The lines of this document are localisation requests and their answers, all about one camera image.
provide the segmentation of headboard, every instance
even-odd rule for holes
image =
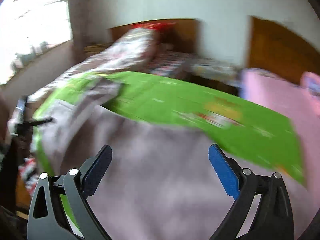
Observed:
[[[320,53],[287,28],[251,17],[252,32],[247,67],[262,68],[300,84],[303,72],[320,74]]]
[[[196,19],[161,19],[143,21],[139,23],[175,23],[173,28],[164,36],[162,43],[170,43],[173,45],[173,50],[186,53],[196,53],[197,39],[198,39],[198,26],[199,21]],[[132,24],[121,25],[118,27],[111,28],[112,40],[116,41],[128,30],[131,29]]]

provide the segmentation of window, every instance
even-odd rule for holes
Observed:
[[[14,1],[8,21],[0,39],[0,84],[50,48],[72,38],[68,0]]]

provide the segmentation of wall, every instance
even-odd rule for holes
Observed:
[[[2,88],[10,110],[16,106],[21,95],[33,94],[75,64],[72,46],[72,41],[67,41],[51,49]]]
[[[276,20],[320,50],[320,20],[307,0],[89,0],[88,35],[108,41],[107,29],[160,18],[202,21],[199,53],[244,64],[248,15]]]

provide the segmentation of blue gripper pad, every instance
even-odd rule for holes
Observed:
[[[209,160],[227,195],[236,200],[240,195],[239,180],[215,145],[211,145],[209,148]]]
[[[99,186],[100,181],[102,180],[103,175],[106,173],[111,160],[111,147],[105,145],[95,157],[89,158],[84,162],[83,166],[89,166],[88,171],[85,173],[82,179],[82,196],[84,199],[87,199],[87,197],[94,194]]]

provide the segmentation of pink bed sheet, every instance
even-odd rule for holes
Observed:
[[[306,88],[289,83],[264,70],[244,70],[244,98],[291,119],[301,142],[307,189],[315,207],[320,206],[320,118]]]

